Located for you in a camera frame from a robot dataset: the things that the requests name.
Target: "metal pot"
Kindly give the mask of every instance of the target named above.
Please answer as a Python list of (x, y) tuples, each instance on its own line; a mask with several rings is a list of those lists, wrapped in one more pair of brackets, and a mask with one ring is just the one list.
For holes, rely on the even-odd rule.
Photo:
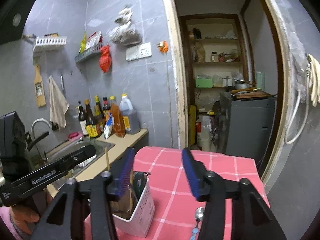
[(235, 80), (235, 86), (236, 86), (236, 89), (246, 89), (251, 87), (244, 80)]

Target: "metal spoon head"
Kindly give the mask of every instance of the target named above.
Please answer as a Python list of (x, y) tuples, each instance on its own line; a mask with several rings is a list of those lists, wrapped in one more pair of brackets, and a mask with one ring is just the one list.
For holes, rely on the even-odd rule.
[(197, 208), (195, 213), (196, 221), (202, 221), (203, 214), (204, 214), (204, 207)]

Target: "red plastic bag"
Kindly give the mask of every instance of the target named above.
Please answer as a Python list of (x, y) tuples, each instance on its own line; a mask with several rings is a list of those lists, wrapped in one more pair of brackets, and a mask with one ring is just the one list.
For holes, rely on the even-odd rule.
[(110, 55), (110, 45), (103, 46), (101, 49), (101, 57), (99, 60), (99, 66), (104, 73), (108, 72), (111, 67), (112, 59)]

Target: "beige countertop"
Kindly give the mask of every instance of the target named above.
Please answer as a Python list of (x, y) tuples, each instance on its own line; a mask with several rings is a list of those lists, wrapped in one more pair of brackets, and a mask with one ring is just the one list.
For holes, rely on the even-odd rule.
[[(136, 134), (126, 134), (124, 138), (120, 138), (115, 134), (111, 135), (108, 139), (100, 136), (96, 140), (102, 142), (114, 143), (115, 146), (108, 151), (110, 164), (117, 160), (128, 147), (134, 146), (138, 141), (142, 139), (148, 133), (148, 129), (141, 129), (140, 132)], [(76, 176), (77, 181), (83, 181), (87, 179), (93, 179), (99, 173), (101, 173), (107, 167), (107, 159), (105, 155), (101, 155), (97, 161), (92, 163), (84, 171), (82, 171), (78, 176)], [(56, 195), (57, 191), (53, 185), (48, 185), (48, 191), (52, 196)]]

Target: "blue gripper pad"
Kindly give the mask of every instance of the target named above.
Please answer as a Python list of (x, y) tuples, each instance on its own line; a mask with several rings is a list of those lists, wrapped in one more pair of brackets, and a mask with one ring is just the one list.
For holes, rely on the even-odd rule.
[(188, 148), (182, 151), (182, 163), (193, 196), (198, 202), (207, 201), (210, 186), (204, 180), (207, 171), (204, 164), (196, 161)]
[(136, 152), (133, 148), (127, 148), (122, 157), (115, 161), (110, 169), (113, 176), (114, 194), (121, 198), (128, 189), (130, 172)]

